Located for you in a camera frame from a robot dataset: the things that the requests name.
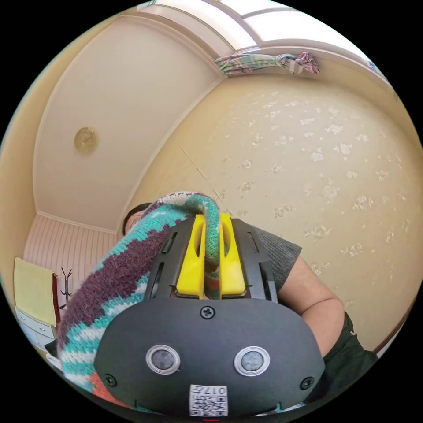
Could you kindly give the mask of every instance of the coat rack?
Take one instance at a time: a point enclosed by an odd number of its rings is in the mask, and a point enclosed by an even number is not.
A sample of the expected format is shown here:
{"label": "coat rack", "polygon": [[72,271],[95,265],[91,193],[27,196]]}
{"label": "coat rack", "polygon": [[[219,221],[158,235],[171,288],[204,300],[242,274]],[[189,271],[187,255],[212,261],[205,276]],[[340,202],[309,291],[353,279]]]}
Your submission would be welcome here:
{"label": "coat rack", "polygon": [[69,276],[72,274],[72,269],[69,271],[67,276],[63,268],[62,268],[62,272],[63,272],[63,275],[65,276],[65,292],[63,292],[62,290],[60,290],[60,292],[62,293],[62,295],[66,295],[66,303],[59,307],[61,310],[63,310],[67,306],[68,299],[69,297],[72,296],[72,294],[69,293],[69,290],[68,290]]}

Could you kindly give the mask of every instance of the striped knit scarf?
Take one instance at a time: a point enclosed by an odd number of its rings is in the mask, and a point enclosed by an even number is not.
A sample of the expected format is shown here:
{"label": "striped knit scarf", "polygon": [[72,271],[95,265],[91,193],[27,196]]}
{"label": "striped knit scarf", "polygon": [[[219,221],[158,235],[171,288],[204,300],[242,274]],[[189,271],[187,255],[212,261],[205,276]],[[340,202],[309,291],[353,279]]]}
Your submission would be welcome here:
{"label": "striped knit scarf", "polygon": [[[66,379],[115,404],[94,370],[94,358],[102,335],[123,310],[144,298],[150,267],[171,227],[204,214],[206,263],[219,264],[219,208],[209,197],[179,192],[150,205],[132,231],[101,260],[68,304],[59,325],[58,354]],[[205,294],[219,297],[219,275],[206,274]]]}

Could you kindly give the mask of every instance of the round ceiling light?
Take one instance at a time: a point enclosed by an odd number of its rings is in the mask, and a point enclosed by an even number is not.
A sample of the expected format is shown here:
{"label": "round ceiling light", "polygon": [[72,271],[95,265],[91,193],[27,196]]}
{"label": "round ceiling light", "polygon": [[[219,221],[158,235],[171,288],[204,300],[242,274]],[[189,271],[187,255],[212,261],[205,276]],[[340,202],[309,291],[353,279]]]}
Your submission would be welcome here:
{"label": "round ceiling light", "polygon": [[75,135],[75,148],[80,153],[93,152],[98,143],[97,132],[93,128],[81,128]]}

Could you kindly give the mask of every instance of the yellow towel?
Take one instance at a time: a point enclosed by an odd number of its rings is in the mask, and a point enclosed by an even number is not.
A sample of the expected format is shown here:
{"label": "yellow towel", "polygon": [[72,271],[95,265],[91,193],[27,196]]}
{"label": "yellow towel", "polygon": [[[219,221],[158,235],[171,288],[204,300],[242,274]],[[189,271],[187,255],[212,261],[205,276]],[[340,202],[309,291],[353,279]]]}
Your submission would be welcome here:
{"label": "yellow towel", "polygon": [[15,258],[16,307],[31,317],[56,326],[53,270]]}

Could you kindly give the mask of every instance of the wainscoting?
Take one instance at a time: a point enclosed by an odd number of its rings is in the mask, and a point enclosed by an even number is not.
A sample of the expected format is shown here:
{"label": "wainscoting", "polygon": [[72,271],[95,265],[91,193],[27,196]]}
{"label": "wainscoting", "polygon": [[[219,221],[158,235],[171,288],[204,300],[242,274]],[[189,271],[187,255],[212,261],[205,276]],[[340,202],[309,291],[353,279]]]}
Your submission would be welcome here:
{"label": "wainscoting", "polygon": [[[62,222],[40,214],[34,219],[23,259],[52,269],[58,276],[58,290],[64,291],[66,274],[69,292],[78,289],[97,263],[116,244],[116,234]],[[62,305],[59,294],[59,305]]]}

